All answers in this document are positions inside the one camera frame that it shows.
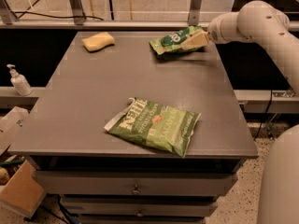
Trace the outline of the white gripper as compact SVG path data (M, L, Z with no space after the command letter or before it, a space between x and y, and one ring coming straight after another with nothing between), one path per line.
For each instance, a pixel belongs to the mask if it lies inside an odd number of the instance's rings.
M201 32L191 35L181 44L181 48L183 50L199 49L206 46L209 39L215 44L226 44L236 41L238 39L237 15L237 12L221 14L208 25L208 34Z

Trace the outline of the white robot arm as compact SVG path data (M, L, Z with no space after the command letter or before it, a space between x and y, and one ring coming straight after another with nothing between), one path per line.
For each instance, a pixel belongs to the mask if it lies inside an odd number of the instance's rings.
M211 41L256 43L270 56L295 93L299 93L299 39L289 32L281 11L260 0L213 19L202 40L192 37L185 49ZM299 224L299 125L282 133L263 169L257 224Z

